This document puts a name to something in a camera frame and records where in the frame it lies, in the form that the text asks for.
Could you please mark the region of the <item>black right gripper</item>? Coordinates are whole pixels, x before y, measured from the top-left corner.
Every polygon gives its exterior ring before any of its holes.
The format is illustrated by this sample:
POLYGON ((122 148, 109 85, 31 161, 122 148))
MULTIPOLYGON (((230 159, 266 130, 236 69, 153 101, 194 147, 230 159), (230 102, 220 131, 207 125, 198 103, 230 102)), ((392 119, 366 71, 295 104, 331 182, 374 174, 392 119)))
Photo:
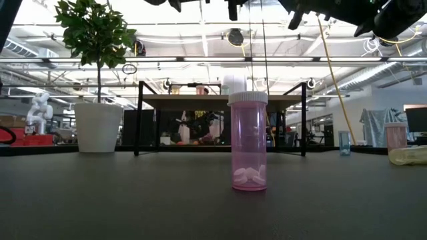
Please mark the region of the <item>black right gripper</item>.
POLYGON ((288 29, 296 30, 305 14, 313 11, 345 22, 363 22, 354 36, 376 33, 376 4, 370 0, 278 0, 286 11, 294 11, 288 29))

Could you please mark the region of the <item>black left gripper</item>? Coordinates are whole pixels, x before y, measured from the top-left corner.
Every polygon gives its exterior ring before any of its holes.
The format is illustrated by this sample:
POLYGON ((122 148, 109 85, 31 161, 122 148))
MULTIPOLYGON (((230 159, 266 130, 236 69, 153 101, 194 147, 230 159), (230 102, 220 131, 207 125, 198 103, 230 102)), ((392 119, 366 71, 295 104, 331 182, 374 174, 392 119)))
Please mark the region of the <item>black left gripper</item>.
MULTIPOLYGON (((167 0, 144 0, 151 5, 161 5, 164 4, 167 0)), ((181 13, 181 0, 168 0, 168 3, 178 12, 181 13)), ((230 21, 238 20, 237 13, 237 0, 228 0, 228 13, 230 21)))

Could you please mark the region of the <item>pink medicine bottle white cap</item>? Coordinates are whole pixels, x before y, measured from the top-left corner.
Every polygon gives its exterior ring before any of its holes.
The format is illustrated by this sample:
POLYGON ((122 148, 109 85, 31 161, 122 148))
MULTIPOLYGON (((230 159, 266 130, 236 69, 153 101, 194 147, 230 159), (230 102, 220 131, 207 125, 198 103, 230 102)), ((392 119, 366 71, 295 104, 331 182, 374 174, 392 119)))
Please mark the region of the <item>pink medicine bottle white cap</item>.
POLYGON ((259 91, 242 91, 228 97, 234 189, 262 191, 267 188, 267 104, 268 95, 259 91))

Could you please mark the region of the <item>wooden shelf black metal legs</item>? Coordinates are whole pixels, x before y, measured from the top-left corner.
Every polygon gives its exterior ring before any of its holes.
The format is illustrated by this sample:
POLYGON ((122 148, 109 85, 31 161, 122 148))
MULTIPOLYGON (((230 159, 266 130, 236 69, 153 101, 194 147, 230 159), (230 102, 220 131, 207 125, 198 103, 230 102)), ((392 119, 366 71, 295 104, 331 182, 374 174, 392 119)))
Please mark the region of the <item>wooden shelf black metal legs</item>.
MULTIPOLYGON (((143 102, 154 107, 156 111, 182 111, 182 110, 212 110, 226 111, 228 110, 226 95, 158 95, 144 81, 140 81, 137 86, 137 120, 135 124, 136 132, 133 144, 133 154, 138 156, 141 151, 148 152, 221 152, 228 153, 230 147, 186 147, 184 149, 174 149, 173 147, 161 147, 159 145, 159 123, 155 125, 155 145, 153 147, 143 147, 139 144, 141 135, 141 115, 143 102), (144 95, 143 90, 152 91, 151 95, 144 95)), ((306 107, 307 99, 307 84, 299 83, 295 87, 286 91, 283 95, 269 95, 268 100, 270 105, 266 108, 268 111, 286 110, 289 106, 298 102, 302 103, 302 107, 306 107)))

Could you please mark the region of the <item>green leafy plant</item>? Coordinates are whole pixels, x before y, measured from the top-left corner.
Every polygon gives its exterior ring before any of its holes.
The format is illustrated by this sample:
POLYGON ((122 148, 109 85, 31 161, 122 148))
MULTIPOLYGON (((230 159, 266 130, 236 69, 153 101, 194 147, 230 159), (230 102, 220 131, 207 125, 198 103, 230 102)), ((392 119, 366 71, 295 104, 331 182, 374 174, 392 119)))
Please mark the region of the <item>green leafy plant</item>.
POLYGON ((55 10, 71 57, 80 57, 82 65, 96 64, 97 102, 101 103, 101 69, 126 63, 136 30, 127 27, 123 14, 113 10, 109 1, 59 0, 55 10))

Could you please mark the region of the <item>grey cloth cover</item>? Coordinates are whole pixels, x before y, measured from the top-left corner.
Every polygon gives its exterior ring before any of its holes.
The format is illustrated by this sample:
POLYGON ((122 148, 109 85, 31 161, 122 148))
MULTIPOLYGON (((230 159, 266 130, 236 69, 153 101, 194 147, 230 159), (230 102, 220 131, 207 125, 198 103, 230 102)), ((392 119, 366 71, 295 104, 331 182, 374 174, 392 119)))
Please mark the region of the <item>grey cloth cover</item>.
POLYGON ((404 123, 406 126, 407 141, 413 141, 414 135, 409 132, 408 120, 405 112, 395 108, 383 110, 363 109, 360 122, 364 125, 364 138, 368 145, 373 147, 386 147, 386 123, 404 123))

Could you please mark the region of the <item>person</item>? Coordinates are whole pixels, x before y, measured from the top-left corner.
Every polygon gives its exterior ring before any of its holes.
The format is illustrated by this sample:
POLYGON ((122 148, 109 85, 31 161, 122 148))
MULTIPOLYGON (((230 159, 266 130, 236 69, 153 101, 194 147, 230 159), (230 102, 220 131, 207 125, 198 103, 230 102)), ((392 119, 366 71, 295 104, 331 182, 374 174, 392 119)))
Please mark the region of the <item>person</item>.
POLYGON ((213 111, 183 111, 179 123, 180 143, 184 145, 217 145, 219 136, 213 126, 219 117, 213 111))

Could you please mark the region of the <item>black monitor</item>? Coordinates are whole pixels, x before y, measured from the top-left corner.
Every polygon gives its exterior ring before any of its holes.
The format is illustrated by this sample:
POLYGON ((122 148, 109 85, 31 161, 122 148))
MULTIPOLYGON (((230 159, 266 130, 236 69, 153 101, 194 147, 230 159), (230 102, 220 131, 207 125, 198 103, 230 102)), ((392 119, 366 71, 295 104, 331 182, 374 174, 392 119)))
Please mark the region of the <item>black monitor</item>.
POLYGON ((427 107, 406 109, 409 132, 427 132, 427 107))

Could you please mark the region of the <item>black partition panel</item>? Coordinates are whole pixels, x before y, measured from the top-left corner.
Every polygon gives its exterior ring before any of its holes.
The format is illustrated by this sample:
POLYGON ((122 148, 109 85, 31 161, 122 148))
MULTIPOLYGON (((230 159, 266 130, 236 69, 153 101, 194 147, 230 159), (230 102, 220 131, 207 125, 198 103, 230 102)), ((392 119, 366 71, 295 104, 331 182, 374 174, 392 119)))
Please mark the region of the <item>black partition panel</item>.
MULTIPOLYGON (((153 110, 143 110, 141 112, 141 132, 139 144, 149 146, 154 144, 155 124, 153 121, 153 110)), ((125 110, 123 115, 122 145, 133 145, 135 141, 137 111, 125 110)))

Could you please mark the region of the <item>white plant pot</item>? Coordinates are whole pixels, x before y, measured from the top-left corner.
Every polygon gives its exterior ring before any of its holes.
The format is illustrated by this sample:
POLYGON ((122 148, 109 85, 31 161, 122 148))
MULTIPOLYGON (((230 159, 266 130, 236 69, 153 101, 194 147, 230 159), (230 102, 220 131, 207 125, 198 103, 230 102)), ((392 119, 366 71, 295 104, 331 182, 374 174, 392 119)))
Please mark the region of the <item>white plant pot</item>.
POLYGON ((117 105, 78 103, 74 111, 79 152, 114 152, 123 109, 117 105))

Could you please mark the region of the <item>long ceiling light rail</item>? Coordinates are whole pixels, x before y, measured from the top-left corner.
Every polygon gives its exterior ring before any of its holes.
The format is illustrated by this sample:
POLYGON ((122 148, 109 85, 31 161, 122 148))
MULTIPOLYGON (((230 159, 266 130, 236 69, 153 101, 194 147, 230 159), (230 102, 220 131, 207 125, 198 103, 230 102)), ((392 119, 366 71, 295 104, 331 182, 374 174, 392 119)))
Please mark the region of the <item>long ceiling light rail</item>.
MULTIPOLYGON (((151 63, 151 62, 204 62, 204 63, 386 63, 386 62, 421 62, 427 57, 127 57, 126 63, 151 63)), ((0 58, 0 63, 79 63, 78 58, 0 58)))

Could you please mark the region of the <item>silver ventilation duct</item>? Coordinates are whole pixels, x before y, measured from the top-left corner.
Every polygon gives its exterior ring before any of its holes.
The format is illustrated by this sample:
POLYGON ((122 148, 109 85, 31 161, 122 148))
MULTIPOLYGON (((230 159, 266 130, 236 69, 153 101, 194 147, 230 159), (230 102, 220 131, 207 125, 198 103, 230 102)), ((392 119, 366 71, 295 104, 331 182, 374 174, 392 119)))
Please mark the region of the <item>silver ventilation duct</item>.
POLYGON ((5 40, 0 57, 4 58, 56 58, 59 54, 46 47, 38 47, 17 36, 11 30, 5 40))
POLYGON ((364 68, 343 78, 337 83, 338 90, 354 90, 381 80, 393 71, 403 69, 405 62, 427 61, 427 38, 401 50, 401 53, 403 54, 402 57, 393 55, 377 66, 364 68))

